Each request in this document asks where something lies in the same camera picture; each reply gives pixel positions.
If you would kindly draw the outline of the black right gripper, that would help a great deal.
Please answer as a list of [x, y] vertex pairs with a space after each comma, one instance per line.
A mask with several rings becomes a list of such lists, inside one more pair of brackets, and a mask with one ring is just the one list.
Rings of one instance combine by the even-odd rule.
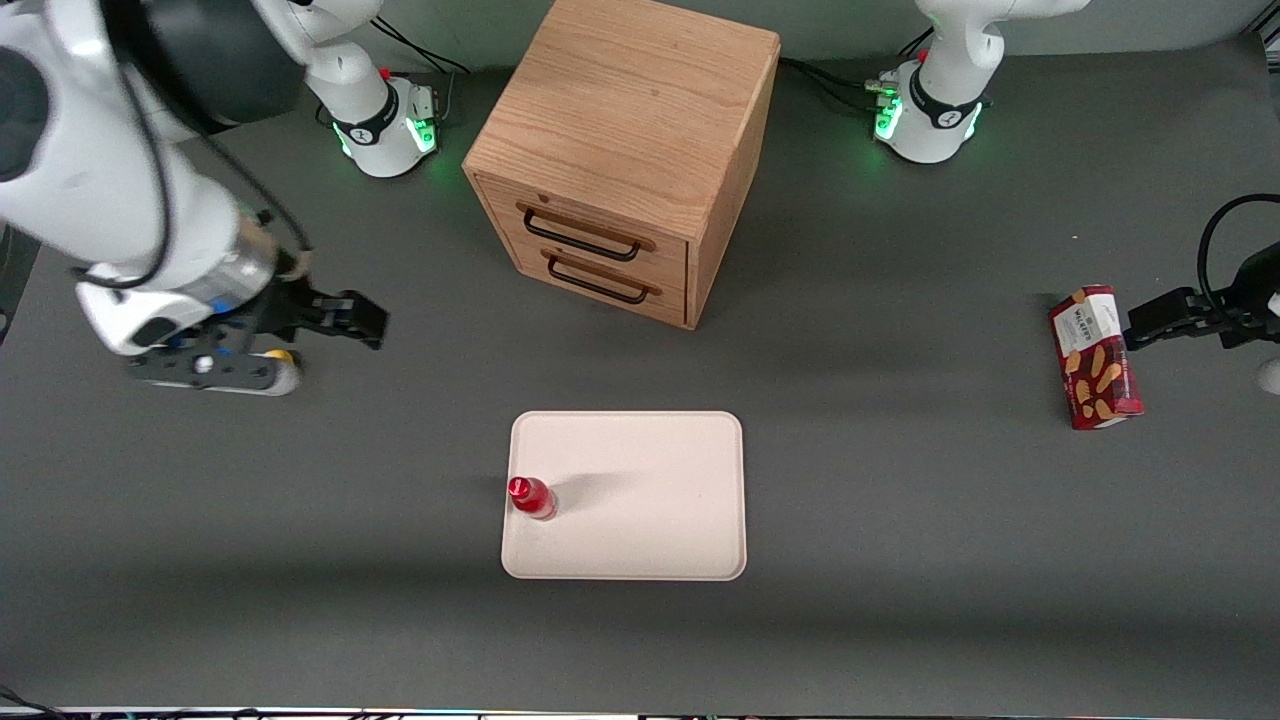
[[292, 343], [298, 332], [307, 331], [381, 348], [389, 320], [384, 307], [351, 290], [314, 296], [310, 281], [271, 281], [259, 296], [225, 314], [227, 347], [248, 354], [260, 334]]

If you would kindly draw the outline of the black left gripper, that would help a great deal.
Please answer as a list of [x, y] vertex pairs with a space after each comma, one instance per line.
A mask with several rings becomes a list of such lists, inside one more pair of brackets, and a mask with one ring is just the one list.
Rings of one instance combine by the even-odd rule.
[[1140, 351], [1165, 340], [1217, 334], [1222, 348], [1251, 342], [1279, 343], [1279, 242], [1251, 255], [1230, 286], [1215, 292], [1229, 318], [1219, 333], [1216, 311], [1193, 288], [1175, 288], [1130, 310], [1125, 329], [1128, 351]]

